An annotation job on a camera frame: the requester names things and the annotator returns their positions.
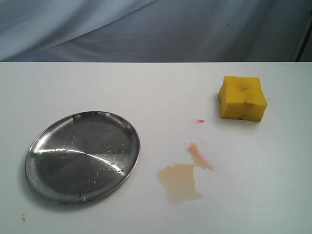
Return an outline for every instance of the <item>table surface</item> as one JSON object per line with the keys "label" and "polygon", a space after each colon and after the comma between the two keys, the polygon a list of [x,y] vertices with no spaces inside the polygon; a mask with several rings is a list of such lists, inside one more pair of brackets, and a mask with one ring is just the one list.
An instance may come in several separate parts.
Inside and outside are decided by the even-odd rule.
{"label": "table surface", "polygon": [[[312,63],[0,63],[0,233],[312,233]],[[223,77],[260,77],[261,123],[221,119]],[[68,206],[37,195],[26,153],[50,124],[101,110],[129,120],[141,154],[111,196]],[[201,124],[194,120],[204,119]],[[203,198],[172,205],[157,172],[192,163]]]}

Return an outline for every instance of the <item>red stain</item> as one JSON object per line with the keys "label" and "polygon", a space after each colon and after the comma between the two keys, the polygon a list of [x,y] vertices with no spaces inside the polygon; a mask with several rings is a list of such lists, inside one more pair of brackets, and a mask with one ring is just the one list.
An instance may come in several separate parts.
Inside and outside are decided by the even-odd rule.
{"label": "red stain", "polygon": [[196,120],[197,123],[204,123],[205,121],[203,119]]}

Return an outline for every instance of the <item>yellow sponge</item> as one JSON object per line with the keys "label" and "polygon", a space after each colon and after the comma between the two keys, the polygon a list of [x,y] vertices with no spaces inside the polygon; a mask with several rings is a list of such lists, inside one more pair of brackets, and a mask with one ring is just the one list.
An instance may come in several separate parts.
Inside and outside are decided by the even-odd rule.
{"label": "yellow sponge", "polygon": [[222,118],[260,122],[268,106],[256,77],[224,77],[218,97]]}

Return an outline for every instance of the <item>metal plate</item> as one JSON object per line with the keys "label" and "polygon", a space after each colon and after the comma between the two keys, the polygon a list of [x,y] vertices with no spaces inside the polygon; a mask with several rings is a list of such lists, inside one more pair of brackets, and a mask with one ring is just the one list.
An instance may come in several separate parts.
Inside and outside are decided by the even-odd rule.
{"label": "metal plate", "polygon": [[25,164],[31,186],[54,202],[76,204],[104,197],[136,165],[140,141],[125,119],[107,112],[68,116],[46,129]]}

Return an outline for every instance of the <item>liquid spill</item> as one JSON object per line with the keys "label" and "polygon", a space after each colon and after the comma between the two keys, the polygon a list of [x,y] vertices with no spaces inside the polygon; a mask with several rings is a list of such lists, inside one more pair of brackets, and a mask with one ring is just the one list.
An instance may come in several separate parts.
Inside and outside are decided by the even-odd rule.
{"label": "liquid spill", "polygon": [[174,204],[202,198],[195,188],[194,165],[178,163],[167,166],[157,173],[157,178],[166,190],[167,200]]}
{"label": "liquid spill", "polygon": [[203,195],[195,188],[194,167],[210,170],[214,168],[205,160],[196,144],[191,143],[187,152],[191,154],[193,164],[178,163],[167,166],[157,173],[159,182],[166,190],[166,198],[173,205],[202,198]]}
{"label": "liquid spill", "polygon": [[194,166],[201,167],[203,169],[214,169],[214,167],[208,163],[208,161],[199,152],[198,146],[195,143],[191,143],[191,145],[187,148],[187,152],[191,154]]}

